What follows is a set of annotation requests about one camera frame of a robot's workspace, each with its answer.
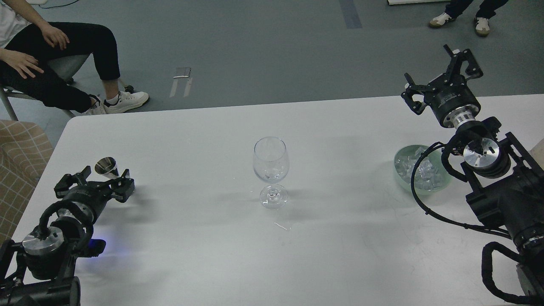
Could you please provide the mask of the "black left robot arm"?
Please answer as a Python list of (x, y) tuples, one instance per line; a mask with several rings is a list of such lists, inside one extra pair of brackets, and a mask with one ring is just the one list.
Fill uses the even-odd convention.
[(79, 258), (104, 252), (106, 242), (94, 239), (94, 225), (111, 199), (124, 203), (133, 194), (134, 179), (125, 169), (110, 171), (107, 181), (88, 181), (89, 166), (65, 174), (56, 184), (57, 202), (49, 205), (38, 225), (21, 241), (1, 246), (2, 306), (79, 306)]

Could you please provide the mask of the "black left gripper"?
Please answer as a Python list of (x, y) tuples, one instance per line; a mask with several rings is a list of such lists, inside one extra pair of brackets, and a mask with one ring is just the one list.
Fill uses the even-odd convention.
[(106, 203), (115, 199), (126, 203), (135, 190), (134, 179), (130, 177), (130, 169), (125, 169), (122, 175), (109, 179), (102, 185), (87, 185), (91, 167), (87, 165), (81, 172), (65, 174), (54, 187), (56, 198), (76, 203), (76, 205), (95, 224), (103, 212)]

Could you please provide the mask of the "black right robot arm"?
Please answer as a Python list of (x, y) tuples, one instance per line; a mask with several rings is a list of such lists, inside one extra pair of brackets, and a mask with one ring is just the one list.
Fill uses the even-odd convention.
[[(498, 242), (490, 242), (482, 248), (482, 282), (491, 294), (507, 303), (542, 306), (543, 168), (511, 132), (501, 141), (497, 139), (501, 128), (497, 118), (476, 119), (481, 105), (467, 82), (482, 77), (482, 70), (471, 50), (451, 50), (447, 45), (444, 49), (450, 56), (446, 72), (427, 85), (417, 85), (405, 73), (407, 85), (401, 97), (412, 112), (420, 115), (425, 107), (430, 107), (441, 127), (455, 129), (447, 143), (430, 145), (414, 166), (417, 168), (431, 152), (442, 149), (444, 169), (470, 184), (472, 192), (466, 201), (480, 224), (459, 223), (432, 211), (417, 195), (415, 172), (410, 176), (411, 193), (424, 212), (435, 219), (510, 239), (516, 251)], [(494, 251), (517, 263), (523, 296), (507, 294), (496, 286), (492, 277)]]

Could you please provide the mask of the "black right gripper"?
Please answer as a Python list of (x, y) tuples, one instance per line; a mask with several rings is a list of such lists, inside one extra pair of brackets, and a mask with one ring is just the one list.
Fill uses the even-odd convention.
[[(404, 77), (407, 86), (401, 97), (418, 116), (430, 105), (441, 127), (453, 128), (454, 115), (451, 113), (457, 109), (467, 108), (472, 116), (481, 111), (481, 104), (466, 83), (471, 79), (481, 78), (484, 74), (471, 50), (452, 50), (447, 44), (443, 45), (443, 48), (450, 56), (450, 63), (443, 76), (435, 78), (429, 85), (416, 85), (406, 72)], [(421, 96), (423, 99), (415, 100), (414, 96)]]

